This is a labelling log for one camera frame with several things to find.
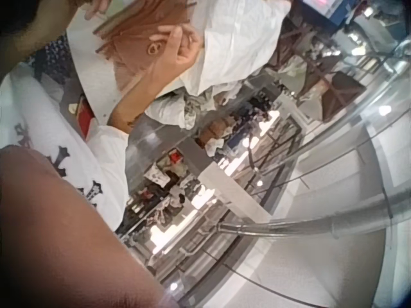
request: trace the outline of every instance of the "table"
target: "table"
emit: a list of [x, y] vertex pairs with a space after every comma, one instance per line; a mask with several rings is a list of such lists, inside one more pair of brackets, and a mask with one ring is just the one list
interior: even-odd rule
[[[98, 15], [90, 21], [86, 21], [84, 14], [85, 11], [82, 9], [77, 11], [67, 29], [67, 37], [74, 66], [90, 107], [98, 122], [106, 124], [122, 95], [117, 89], [114, 64], [96, 54], [96, 50], [103, 44], [103, 41], [92, 32], [106, 17]], [[164, 88], [159, 96], [182, 86], [183, 83], [180, 79], [175, 80]]]

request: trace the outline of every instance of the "person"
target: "person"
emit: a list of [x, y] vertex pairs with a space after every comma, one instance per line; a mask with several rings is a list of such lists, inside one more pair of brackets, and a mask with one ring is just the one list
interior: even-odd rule
[[[107, 125], [92, 123], [84, 141], [20, 63], [56, 39], [84, 2], [0, 4], [2, 307], [174, 307], [113, 231], [128, 200], [128, 134], [158, 93], [195, 63], [201, 38], [188, 25], [159, 28], [153, 39], [167, 41], [164, 54]], [[93, 0], [86, 18], [109, 3]]]

